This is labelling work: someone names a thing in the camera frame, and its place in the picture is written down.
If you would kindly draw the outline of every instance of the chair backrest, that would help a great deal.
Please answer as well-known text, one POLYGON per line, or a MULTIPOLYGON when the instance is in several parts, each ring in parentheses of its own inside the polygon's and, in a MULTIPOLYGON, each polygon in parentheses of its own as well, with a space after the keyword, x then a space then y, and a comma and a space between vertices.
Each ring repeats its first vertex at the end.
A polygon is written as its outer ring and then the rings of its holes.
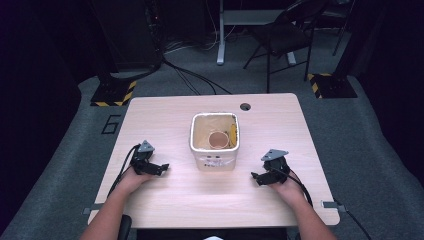
POLYGON ((276 18, 274 23, 314 24, 319 15, 324 12, 329 0, 297 0, 276 18))

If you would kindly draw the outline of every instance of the table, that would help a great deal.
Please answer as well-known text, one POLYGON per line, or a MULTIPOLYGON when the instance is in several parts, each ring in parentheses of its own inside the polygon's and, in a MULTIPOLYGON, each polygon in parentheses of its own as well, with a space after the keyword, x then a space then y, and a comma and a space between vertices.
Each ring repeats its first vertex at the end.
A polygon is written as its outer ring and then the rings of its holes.
MULTIPOLYGON (((264 25, 273 22, 282 10, 224 10, 224 0, 219 2, 219 49, 216 63, 224 64, 224 25, 264 25)), ((296 64, 293 52, 287 54, 290 65, 296 64)))
MULTIPOLYGON (((133 228, 245 228, 296 226, 291 209, 251 172, 264 173, 260 160, 269 149, 289 151, 288 165, 312 197, 327 225, 340 218, 321 163, 294 94, 246 94, 134 98, 122 123, 95 203, 103 203, 128 151, 147 140, 152 163, 170 164, 162 176, 134 192, 125 208, 133 228), (247 103, 250 110, 241 105, 247 103), (199 112, 237 115, 240 148, 233 171, 202 172, 190 151, 192 118, 199 112)), ((92 211, 89 221, 97 211, 92 211)))

